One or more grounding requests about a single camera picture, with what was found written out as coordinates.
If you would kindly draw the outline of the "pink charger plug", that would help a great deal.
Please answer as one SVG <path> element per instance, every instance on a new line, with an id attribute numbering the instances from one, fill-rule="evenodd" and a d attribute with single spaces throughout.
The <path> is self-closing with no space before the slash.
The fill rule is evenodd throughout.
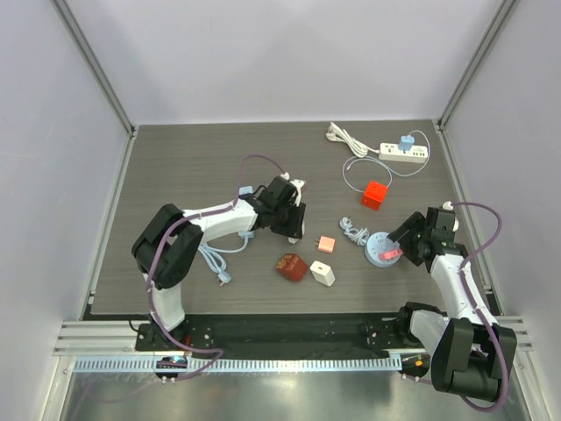
<path id="1" fill-rule="evenodd" d="M 321 253 L 333 253 L 335 245 L 336 240 L 331 237 L 321 236 L 315 240 L 316 249 Z"/>

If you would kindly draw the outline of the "dark red charger plug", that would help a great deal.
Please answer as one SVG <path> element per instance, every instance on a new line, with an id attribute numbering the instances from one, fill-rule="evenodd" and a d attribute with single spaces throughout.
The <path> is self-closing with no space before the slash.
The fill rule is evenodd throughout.
<path id="1" fill-rule="evenodd" d="M 290 282 L 300 282 L 309 270 L 309 265 L 295 253 L 285 253 L 276 265 L 277 273 Z"/>

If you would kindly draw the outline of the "round blue socket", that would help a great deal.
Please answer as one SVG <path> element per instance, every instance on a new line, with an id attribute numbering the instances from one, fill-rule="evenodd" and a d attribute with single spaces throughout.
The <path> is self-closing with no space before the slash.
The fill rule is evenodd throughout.
<path id="1" fill-rule="evenodd" d="M 379 253 L 400 248 L 398 242 L 393 242 L 387 238 L 387 232 L 370 233 L 367 228 L 357 228 L 348 217 L 343 217 L 339 221 L 339 226 L 344 235 L 356 246 L 363 248 L 366 259 L 377 268 L 390 268 L 400 258 L 383 261 L 378 257 Z"/>

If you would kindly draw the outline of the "red cube socket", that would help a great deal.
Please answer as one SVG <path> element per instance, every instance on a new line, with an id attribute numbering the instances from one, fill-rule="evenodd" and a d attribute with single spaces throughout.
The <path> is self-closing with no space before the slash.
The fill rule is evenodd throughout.
<path id="1" fill-rule="evenodd" d="M 387 196 L 388 186 L 376 181 L 370 181 L 363 192 L 360 204 L 374 211 L 378 211 Z"/>

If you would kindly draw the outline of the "blue power strip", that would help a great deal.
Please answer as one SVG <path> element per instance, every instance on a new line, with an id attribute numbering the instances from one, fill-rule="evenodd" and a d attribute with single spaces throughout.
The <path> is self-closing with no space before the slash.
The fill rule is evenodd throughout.
<path id="1" fill-rule="evenodd" d="M 254 236 L 252 228 L 257 214 L 253 207 L 241 198 L 243 194 L 250 195 L 252 192 L 252 186 L 238 187 L 238 193 L 233 200 L 199 210 L 196 213 L 197 218 L 192 220 L 192 223 L 199 225 L 203 232 L 198 251 L 222 285 L 231 281 L 224 254 L 244 251 L 249 239 Z M 210 241 L 231 234 L 237 234 L 243 240 L 242 246 L 237 249 L 221 249 L 209 244 Z"/>

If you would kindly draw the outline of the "white charger plug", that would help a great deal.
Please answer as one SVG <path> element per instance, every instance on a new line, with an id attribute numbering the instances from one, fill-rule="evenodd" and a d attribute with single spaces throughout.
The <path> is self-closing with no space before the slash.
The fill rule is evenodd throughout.
<path id="1" fill-rule="evenodd" d="M 310 273 L 314 279 L 326 287 L 330 287 L 336 280 L 331 266 L 315 260 L 309 267 Z"/>

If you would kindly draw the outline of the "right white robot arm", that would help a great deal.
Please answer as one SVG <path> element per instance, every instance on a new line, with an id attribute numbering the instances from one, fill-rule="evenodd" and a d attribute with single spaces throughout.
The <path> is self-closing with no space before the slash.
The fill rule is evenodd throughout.
<path id="1" fill-rule="evenodd" d="M 460 396 L 481 412 L 498 410 L 508 397 L 517 337 L 492 314 L 472 276 L 472 252 L 455 240 L 459 203 L 414 212 L 388 237 L 414 265 L 425 266 L 438 286 L 444 310 L 408 302 L 395 336 L 404 346 L 421 343 L 430 356 L 434 390 Z"/>

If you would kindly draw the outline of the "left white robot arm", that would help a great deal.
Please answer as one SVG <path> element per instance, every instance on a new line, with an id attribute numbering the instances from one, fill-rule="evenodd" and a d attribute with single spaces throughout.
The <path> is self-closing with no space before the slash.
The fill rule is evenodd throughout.
<path id="1" fill-rule="evenodd" d="M 169 351 L 186 339 L 186 314 L 181 282 L 203 243 L 239 232 L 268 229 L 291 241 L 303 237 L 306 204 L 304 180 L 287 173 L 267 186 L 232 201 L 202 210 L 181 210 L 174 204 L 159 209 L 132 246 L 131 253 L 146 279 L 155 339 Z"/>

